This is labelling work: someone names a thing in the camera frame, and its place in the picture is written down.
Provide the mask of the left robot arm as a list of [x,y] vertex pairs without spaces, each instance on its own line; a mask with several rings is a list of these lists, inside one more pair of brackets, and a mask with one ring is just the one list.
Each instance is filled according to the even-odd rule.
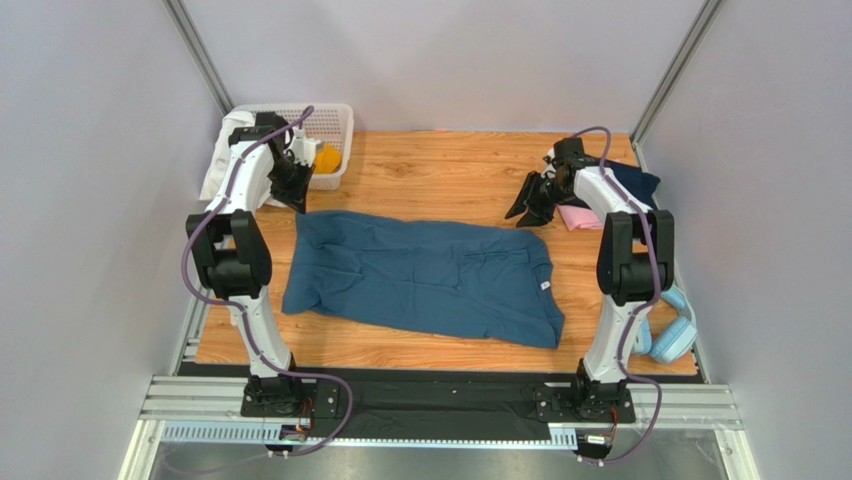
[[201,285],[191,293],[209,305],[226,307],[235,319],[249,356],[244,417],[293,417],[305,429],[313,401],[296,372],[269,297],[273,262],[256,210],[272,197],[299,214],[306,211],[314,161],[323,149],[303,128],[313,114],[307,106],[289,121],[261,112],[253,125],[227,138],[230,159],[217,193],[201,214],[188,216],[188,243],[181,268],[196,269]]

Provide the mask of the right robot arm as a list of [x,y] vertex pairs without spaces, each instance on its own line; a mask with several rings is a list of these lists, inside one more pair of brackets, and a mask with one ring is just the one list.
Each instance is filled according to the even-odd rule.
[[602,221],[601,316],[564,404],[578,419],[609,420],[629,400],[627,361],[638,319],[673,282],[674,217],[642,203],[603,159],[586,154],[579,136],[557,141],[547,163],[544,172],[527,175],[506,216],[520,227],[543,226],[558,205],[579,199]]

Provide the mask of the teal blue t shirt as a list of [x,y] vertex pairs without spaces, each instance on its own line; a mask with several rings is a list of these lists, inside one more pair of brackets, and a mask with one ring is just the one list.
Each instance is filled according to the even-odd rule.
[[535,233],[343,210],[296,220],[282,311],[555,349],[565,316]]

